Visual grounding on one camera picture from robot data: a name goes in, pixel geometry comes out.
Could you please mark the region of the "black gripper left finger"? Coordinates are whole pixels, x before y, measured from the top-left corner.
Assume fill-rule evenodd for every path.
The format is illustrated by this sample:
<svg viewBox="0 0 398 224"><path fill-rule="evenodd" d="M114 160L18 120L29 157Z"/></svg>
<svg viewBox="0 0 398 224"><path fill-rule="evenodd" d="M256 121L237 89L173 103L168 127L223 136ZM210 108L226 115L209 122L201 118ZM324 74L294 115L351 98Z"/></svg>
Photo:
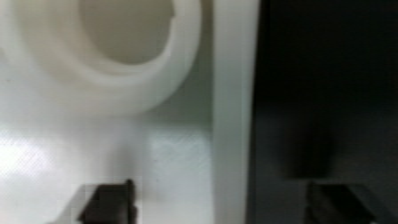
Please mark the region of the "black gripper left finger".
<svg viewBox="0 0 398 224"><path fill-rule="evenodd" d="M77 217L81 224L139 224L136 182L102 184Z"/></svg>

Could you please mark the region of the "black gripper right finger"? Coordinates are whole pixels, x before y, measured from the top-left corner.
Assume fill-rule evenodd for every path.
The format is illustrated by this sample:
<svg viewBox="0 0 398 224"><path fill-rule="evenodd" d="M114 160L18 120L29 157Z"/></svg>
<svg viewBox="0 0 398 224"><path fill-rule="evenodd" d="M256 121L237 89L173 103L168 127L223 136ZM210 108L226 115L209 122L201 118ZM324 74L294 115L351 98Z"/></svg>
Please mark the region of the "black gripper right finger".
<svg viewBox="0 0 398 224"><path fill-rule="evenodd" d="M398 215L363 185L310 182L304 224L398 224Z"/></svg>

